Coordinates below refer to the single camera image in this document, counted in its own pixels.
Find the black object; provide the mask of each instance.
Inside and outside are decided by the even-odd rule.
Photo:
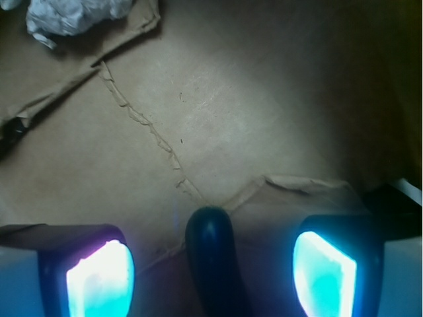
[[[7,122],[2,129],[2,138],[0,139],[0,159],[3,158],[12,147],[20,141],[28,132],[20,118],[13,118]]]
[[[389,184],[365,194],[363,202],[375,215],[422,214],[422,206]]]
[[[37,251],[46,316],[69,316],[66,272],[111,240],[126,243],[112,225],[0,227],[0,246]]]
[[[218,207],[197,210],[186,226],[185,241],[191,274],[206,314],[252,316],[227,213]]]

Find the glowing light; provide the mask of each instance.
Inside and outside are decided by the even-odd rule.
[[[298,236],[293,252],[294,283],[308,316],[351,316],[356,271],[356,261],[315,232]]]
[[[134,290],[128,247],[107,242],[66,273],[70,317],[126,316]]]

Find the light housing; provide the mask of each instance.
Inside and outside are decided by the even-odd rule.
[[[19,281],[17,261],[12,269],[1,265],[8,258],[26,264],[30,281]],[[26,298],[18,298],[16,292],[9,296],[12,301],[0,303],[0,316],[12,309],[15,316],[28,316],[27,307],[34,301],[40,301],[34,316],[39,316],[40,307],[44,316],[69,317],[126,316],[130,309],[134,261],[124,235],[112,225],[1,227],[0,269],[0,276],[13,272],[15,278],[7,285],[12,291],[14,281],[22,282],[19,287],[32,287]]]
[[[384,275],[387,246],[415,237],[421,241],[421,223],[416,213],[306,218],[293,247],[294,285],[306,315],[378,316],[381,295],[387,294],[383,285],[390,278]],[[419,265],[421,276],[421,257]],[[422,289],[404,292],[421,294]],[[390,300],[419,311],[418,302]]]

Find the white surface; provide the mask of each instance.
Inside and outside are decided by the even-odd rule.
[[[378,317],[422,315],[422,237],[385,243]]]
[[[54,48],[49,34],[76,35],[105,19],[128,15],[132,0],[31,0],[26,14],[28,33]]]
[[[43,316],[36,251],[0,246],[0,316]]]
[[[404,178],[393,182],[392,185],[414,202],[418,203],[420,206],[422,205],[422,191],[411,185]]]

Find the cardboard floor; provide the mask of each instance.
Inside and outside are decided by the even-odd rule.
[[[159,8],[155,30],[107,56],[0,162],[0,224],[112,223],[143,269],[181,244],[196,208],[261,175],[359,194],[404,176],[401,109],[353,1]]]

